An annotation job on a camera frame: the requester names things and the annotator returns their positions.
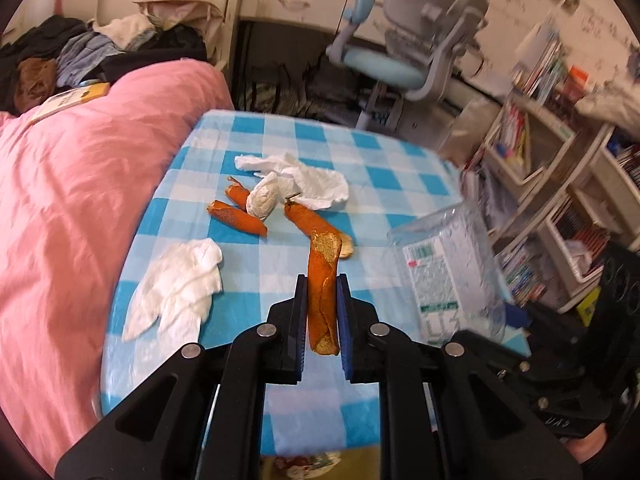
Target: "dried orange peel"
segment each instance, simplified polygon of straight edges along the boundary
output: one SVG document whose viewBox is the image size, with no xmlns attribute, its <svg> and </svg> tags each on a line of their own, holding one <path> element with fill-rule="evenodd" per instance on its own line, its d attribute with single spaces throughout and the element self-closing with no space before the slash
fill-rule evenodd
<svg viewBox="0 0 640 480">
<path fill-rule="evenodd" d="M 291 198 L 292 197 L 286 199 L 284 214 L 298 229 L 309 238 L 311 238 L 314 233 L 335 234 L 340 237 L 342 241 L 340 258 L 348 258 L 353 254 L 353 240 L 348 234 L 336 229 L 315 211 L 311 211 L 311 209 L 302 204 L 293 202 Z"/>
<path fill-rule="evenodd" d="M 244 211 L 240 211 L 235 207 L 215 200 L 207 206 L 207 212 L 220 220 L 222 223 L 227 224 L 238 231 L 249 233 L 257 236 L 267 235 L 267 226 L 255 216 L 249 215 Z"/>
<path fill-rule="evenodd" d="M 246 211 L 246 199 L 251 192 L 232 176 L 228 176 L 226 179 L 231 182 L 231 185 L 225 189 L 225 195 L 242 209 L 242 211 Z"/>
<path fill-rule="evenodd" d="M 342 241 L 334 232 L 313 233 L 310 238 L 306 272 L 309 346 L 320 355 L 338 355 L 335 275 Z"/>
</svg>

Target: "tissue paper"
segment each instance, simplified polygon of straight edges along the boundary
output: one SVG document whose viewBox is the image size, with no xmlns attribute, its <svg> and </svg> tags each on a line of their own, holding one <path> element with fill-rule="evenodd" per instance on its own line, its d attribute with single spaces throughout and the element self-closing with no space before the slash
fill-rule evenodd
<svg viewBox="0 0 640 480">
<path fill-rule="evenodd" d="M 197 341 L 200 324 L 209 316 L 211 295 L 222 290 L 221 261 L 222 251 L 210 238 L 171 245 L 149 265 L 136 287 L 122 339 L 137 338 L 160 317 L 158 333 L 173 335 L 172 346 Z"/>
<path fill-rule="evenodd" d="M 261 178 L 275 172 L 280 196 L 286 198 L 300 193 L 293 200 L 309 209 L 327 209 L 349 197 L 349 186 L 343 174 L 335 170 L 313 168 L 300 162 L 290 153 L 285 153 L 284 156 L 271 155 L 267 158 L 238 155 L 236 168 L 255 171 L 255 175 Z"/>
</svg>

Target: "blue chair seat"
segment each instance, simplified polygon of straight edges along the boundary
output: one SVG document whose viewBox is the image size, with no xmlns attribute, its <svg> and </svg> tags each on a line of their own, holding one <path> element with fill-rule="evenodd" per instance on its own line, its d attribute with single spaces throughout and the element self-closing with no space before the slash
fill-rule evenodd
<svg viewBox="0 0 640 480">
<path fill-rule="evenodd" d="M 427 79 L 425 74 L 408 63 L 357 46 L 344 47 L 342 63 L 372 79 L 404 90 L 422 88 Z"/>
</svg>

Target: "label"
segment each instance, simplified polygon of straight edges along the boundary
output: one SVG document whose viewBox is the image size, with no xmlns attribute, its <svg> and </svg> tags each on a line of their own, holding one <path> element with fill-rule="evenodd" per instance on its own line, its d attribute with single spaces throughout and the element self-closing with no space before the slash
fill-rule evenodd
<svg viewBox="0 0 640 480">
<path fill-rule="evenodd" d="M 564 126 L 560 126 L 559 129 L 560 129 L 560 134 L 562 135 L 564 140 L 569 140 L 569 137 L 571 137 L 572 135 L 571 131 L 565 128 Z"/>
<path fill-rule="evenodd" d="M 460 329 L 460 298 L 440 237 L 402 248 L 425 338 L 443 342 Z"/>
</svg>

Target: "pink bedsheet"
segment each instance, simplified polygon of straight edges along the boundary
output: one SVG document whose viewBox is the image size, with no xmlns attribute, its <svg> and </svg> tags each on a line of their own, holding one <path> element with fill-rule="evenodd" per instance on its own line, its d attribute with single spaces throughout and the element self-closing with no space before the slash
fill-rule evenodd
<svg viewBox="0 0 640 480">
<path fill-rule="evenodd" d="M 0 114 L 0 406 L 50 474 L 96 423 L 114 286 L 140 217 L 200 116 L 232 108 L 193 60 L 156 64 L 30 128 Z"/>
</svg>

